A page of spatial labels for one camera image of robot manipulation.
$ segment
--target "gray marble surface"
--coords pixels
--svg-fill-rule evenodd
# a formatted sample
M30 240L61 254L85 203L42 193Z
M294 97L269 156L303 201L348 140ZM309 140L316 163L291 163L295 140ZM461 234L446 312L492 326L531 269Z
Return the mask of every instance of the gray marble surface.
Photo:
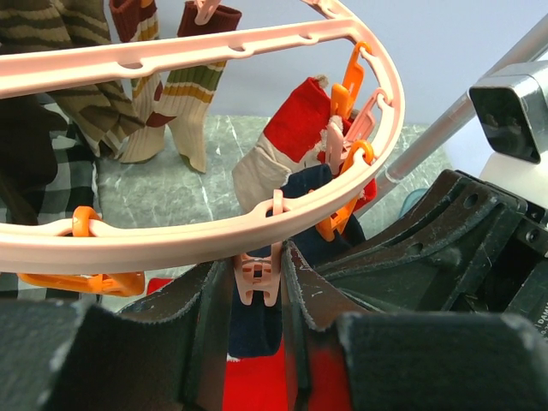
M241 215L235 198L231 171L255 144L266 117L210 116L205 124L208 168L205 174L188 167L177 153L170 131L166 147L144 164L120 164L101 159L98 187L103 218L120 228L164 227L203 223ZM426 126L404 126L402 136L389 161L405 150ZM450 164L442 150L428 158L399 187L360 218L367 237L396 221L402 203L417 188L427 188L439 172ZM151 277L178 277L188 267L149 271ZM106 297L104 304L117 309L128 299Z

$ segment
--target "camera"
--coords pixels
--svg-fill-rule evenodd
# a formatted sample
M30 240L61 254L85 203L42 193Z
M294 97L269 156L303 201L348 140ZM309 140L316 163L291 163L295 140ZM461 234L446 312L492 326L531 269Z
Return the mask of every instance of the camera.
M548 208L548 62L511 64L468 95L494 150L479 178Z

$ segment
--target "clothespin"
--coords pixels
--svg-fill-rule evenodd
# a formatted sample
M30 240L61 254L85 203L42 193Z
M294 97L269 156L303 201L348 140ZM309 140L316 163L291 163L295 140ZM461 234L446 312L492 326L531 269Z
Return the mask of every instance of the clothespin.
M379 95L383 95L385 99L386 92L382 88L375 90L371 97L367 100L366 105L361 109L360 114L352 122L350 130L344 136L345 142L353 143L356 140L365 140L369 137L375 128L375 115L372 112L373 106L377 103Z
M354 47L344 80L342 84L334 84L331 88L331 115L341 116L345 120L350 117L354 103L358 98L361 83L366 75L366 71L358 64L361 48L364 47L368 53L371 53L371 46L365 41L361 41Z
M372 163L375 156L371 144L364 140L357 140L350 147L348 156L346 157L344 165L342 166L341 174L348 170L350 167L352 167L352 165L354 164L354 155L359 149L363 150L363 158L365 159L366 163ZM354 208L356 206L356 203L358 202L358 199L359 196L356 195L347 203L347 205L336 211L335 214L316 224L316 230L320 233L324 240L335 240L335 231L338 231L339 234L343 233L346 224L348 223L350 217L352 216L352 213L354 212Z
M101 217L91 208L80 206L74 210L72 218L72 235L74 237L90 237L90 220L99 220ZM141 295L145 291L145 273L124 272L119 274L97 274L90 277L62 276L43 274L17 274L21 281L46 287L49 289L64 289L77 293L115 295L129 297Z
M325 163L329 165L332 175L339 173L344 148L344 136L342 124L332 117L325 128Z
M220 3L221 0L194 0L194 4L196 4L196 8L198 9L194 23L198 26L207 24Z
M283 192L274 190L272 197L272 215L283 213ZM280 289L282 271L282 242L271 245L271 255L256 258L246 253L234 257L234 273L236 287L241 302L249 306L253 300L254 291L262 291L267 307L276 304L277 292Z

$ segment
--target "checkered cloth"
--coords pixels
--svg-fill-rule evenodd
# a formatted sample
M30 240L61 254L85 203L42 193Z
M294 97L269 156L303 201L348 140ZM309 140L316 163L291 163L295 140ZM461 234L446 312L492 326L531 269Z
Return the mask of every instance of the checkered cloth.
M66 134L51 134L51 144L57 158L57 176L51 184L24 197L36 211L39 224L71 218L78 206L98 206L97 168L95 156L84 135L74 123ZM6 205L0 200L0 223L11 221ZM0 298L43 300L44 298L81 298L98 301L96 295L80 295L70 291L34 287L19 280L15 274L0 274Z

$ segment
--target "metal pole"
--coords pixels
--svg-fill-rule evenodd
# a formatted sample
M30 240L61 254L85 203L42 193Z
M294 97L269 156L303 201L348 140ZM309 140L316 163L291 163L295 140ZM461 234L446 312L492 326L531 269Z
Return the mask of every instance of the metal pole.
M503 69L509 64L531 62L548 50L548 15L539 21L508 53L485 75ZM425 161L453 134L475 115L468 93L459 97L409 148L377 176L377 198L362 207L359 217L395 188L411 171Z

